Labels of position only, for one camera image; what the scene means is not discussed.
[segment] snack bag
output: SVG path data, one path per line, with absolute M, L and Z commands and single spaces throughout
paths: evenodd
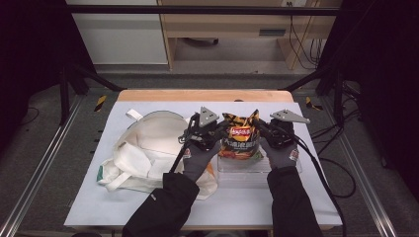
M 218 156 L 236 160 L 262 158 L 259 151 L 259 130 L 253 125 L 253 119 L 259 119 L 259 111 L 256 110 L 249 118 L 227 113 L 222 115 L 229 121 L 228 138 L 221 140 Z

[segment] gray floor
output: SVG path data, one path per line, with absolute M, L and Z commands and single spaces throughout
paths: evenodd
M 181 41 L 177 51 L 176 68 L 173 71 L 161 67 L 146 66 L 139 73 L 125 71 L 121 68 L 102 67 L 104 77 L 121 86 L 129 88 L 249 88 L 276 89 L 283 88 L 301 78 L 309 70 L 297 69 L 288 71 L 284 59 L 271 50 L 278 51 L 275 41 L 234 39 L 220 40 L 219 45 L 207 42 Z M 84 174 L 93 157 L 101 130 L 118 93 L 92 86 L 89 94 L 83 96 L 78 112 L 70 131 L 66 134 L 60 148 L 46 173 L 41 187 L 23 218 L 18 236 L 71 236 L 74 230 L 65 228 L 63 222 L 69 206 L 75 199 Z M 309 96 L 314 105 L 327 107 L 329 97 L 318 98 L 312 91 L 316 82 L 304 86 L 293 93 L 300 103 L 303 114 L 311 119 L 308 126 L 315 132 L 333 124 L 327 111 L 318 111 L 305 106 Z M 99 112 L 94 112 L 98 98 L 108 98 Z M 348 114 L 355 110 L 356 104 L 349 101 L 345 104 Z M 49 88 L 34 95 L 30 107 L 37 108 L 39 115 L 31 122 L 22 125 L 13 137 L 10 147 L 2 154 L 0 160 L 0 221 L 6 221 L 14 204 L 18 201 L 32 173 L 48 148 L 58 129 L 60 106 L 58 87 Z M 29 109 L 30 120 L 36 116 L 36 110 Z M 330 139 L 335 132 L 314 139 L 317 150 Z M 393 225 L 397 236 L 419 236 L 419 205 L 407 191 L 396 171 L 381 166 L 379 154 L 374 147 L 363 123 L 352 118 L 345 123 L 344 135 L 351 142 L 351 148 L 366 171 L 385 213 Z M 332 159 L 349 167 L 347 153 L 339 140 L 331 143 L 320 157 Z M 346 194 L 351 183 L 348 176 L 339 168 L 322 162 L 324 173 L 335 194 Z M 359 187 L 352 197 L 338 198 L 344 212 L 348 236 L 391 236 L 378 231 L 377 223 L 371 215 L 371 207 Z M 326 231 L 325 236 L 340 236 L 341 228 L 335 227 Z

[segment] white cabinet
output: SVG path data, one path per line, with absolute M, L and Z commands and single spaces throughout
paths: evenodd
M 156 5 L 154 0 L 67 0 L 67 4 Z M 73 14 L 94 64 L 167 64 L 157 14 Z

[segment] gray glove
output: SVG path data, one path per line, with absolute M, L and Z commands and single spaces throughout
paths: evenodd
M 203 151 L 194 145 L 194 143 L 191 143 L 183 156 L 185 168 L 183 174 L 196 182 L 203 174 L 210 159 L 218 153 L 220 147 L 221 145 L 218 141 L 211 150 Z
M 265 137 L 261 137 L 260 143 L 269 158 L 271 169 L 295 166 L 298 159 L 298 149 L 293 142 L 282 149 L 272 148 Z

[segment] white table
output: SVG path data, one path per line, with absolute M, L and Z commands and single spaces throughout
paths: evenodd
M 204 92 L 204 94 L 202 95 L 202 93 L 199 93 L 198 98 L 204 97 L 205 94 L 210 93 L 210 91 L 202 92 Z M 213 91 L 212 95 L 216 95 L 216 93 L 219 92 L 220 91 Z M 158 91 L 148 91 L 144 92 L 144 94 L 141 94 L 139 97 L 148 95 L 147 93 L 150 93 L 149 95 L 152 95 L 153 93 L 160 95 L 158 94 Z M 104 160 L 111 158 L 112 146 L 117 142 L 119 136 L 123 134 L 126 128 L 132 124 L 132 119 L 126 116 L 126 112 L 129 109 L 135 109 L 143 115 L 154 111 L 171 111 L 184 118 L 188 118 L 193 115 L 194 112 L 199 112 L 201 106 L 205 106 L 220 115 L 220 119 L 222 119 L 221 114 L 224 112 L 238 116 L 249 116 L 258 109 L 260 118 L 266 121 L 270 120 L 270 113 L 282 109 L 288 109 L 301 115 L 299 105 L 290 102 L 290 98 L 282 100 L 286 102 L 272 102 L 281 100 L 275 99 L 275 97 L 272 96 L 277 92 L 255 91 L 255 93 L 264 93 L 266 94 L 265 96 L 273 99 L 270 100 L 271 102 L 188 102 L 182 100 L 167 102 L 164 98 L 153 101 L 143 101 L 143 99 L 135 97 L 134 100 L 126 100 L 124 99 L 124 96 L 121 95 L 109 115 L 102 138 L 92 159 L 92 163 L 90 164 L 86 177 L 64 225 L 77 229 L 122 229 L 132 214 L 148 196 L 146 193 L 131 190 L 117 190 L 109 193 L 103 186 L 96 183 L 96 176 L 100 164 Z M 243 99 L 246 98 L 246 95 L 241 93 L 231 97 Z M 305 141 L 310 151 L 315 155 L 315 150 L 306 125 L 303 123 L 295 123 L 294 131 L 295 134 Z M 332 201 L 322 187 L 309 156 L 302 149 L 300 149 L 299 159 L 302 168 L 300 177 L 304 188 L 311 199 L 320 227 L 322 229 L 328 229 L 333 226 L 341 225 L 341 219 Z M 246 187 L 245 185 L 232 187 L 231 185 L 220 183 L 217 191 L 212 196 L 206 200 L 197 200 L 194 203 L 191 215 L 183 229 L 272 229 L 271 205 L 272 196 L 265 184 L 260 183 L 258 187 Z

